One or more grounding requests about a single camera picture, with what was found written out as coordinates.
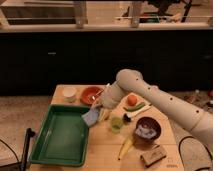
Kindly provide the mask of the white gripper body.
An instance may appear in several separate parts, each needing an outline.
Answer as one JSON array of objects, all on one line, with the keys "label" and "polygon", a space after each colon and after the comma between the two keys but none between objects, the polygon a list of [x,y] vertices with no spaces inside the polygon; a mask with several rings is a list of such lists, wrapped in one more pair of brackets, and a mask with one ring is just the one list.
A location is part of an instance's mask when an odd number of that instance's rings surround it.
[{"label": "white gripper body", "polygon": [[105,88],[101,94],[101,103],[105,108],[115,108],[122,98],[124,97],[124,91],[116,84],[113,83]]}]

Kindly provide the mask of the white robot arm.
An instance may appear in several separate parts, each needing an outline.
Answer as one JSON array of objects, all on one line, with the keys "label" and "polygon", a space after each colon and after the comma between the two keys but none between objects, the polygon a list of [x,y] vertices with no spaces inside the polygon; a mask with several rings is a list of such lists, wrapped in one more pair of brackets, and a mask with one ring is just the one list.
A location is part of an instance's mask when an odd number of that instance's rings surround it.
[{"label": "white robot arm", "polygon": [[145,98],[213,151],[213,114],[149,85],[139,71],[131,69],[117,73],[115,82],[101,94],[101,103],[114,109],[127,93]]}]

